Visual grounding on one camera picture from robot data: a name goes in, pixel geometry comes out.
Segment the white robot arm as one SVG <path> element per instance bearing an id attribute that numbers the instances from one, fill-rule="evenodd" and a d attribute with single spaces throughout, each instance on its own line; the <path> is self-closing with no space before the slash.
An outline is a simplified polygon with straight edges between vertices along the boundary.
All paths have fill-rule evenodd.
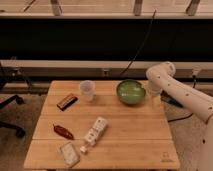
<path id="1" fill-rule="evenodd" d="M 196 171 L 213 171 L 213 97 L 177 81 L 175 72 L 172 62 L 148 68 L 148 90 L 152 95 L 165 91 L 206 124 Z"/>

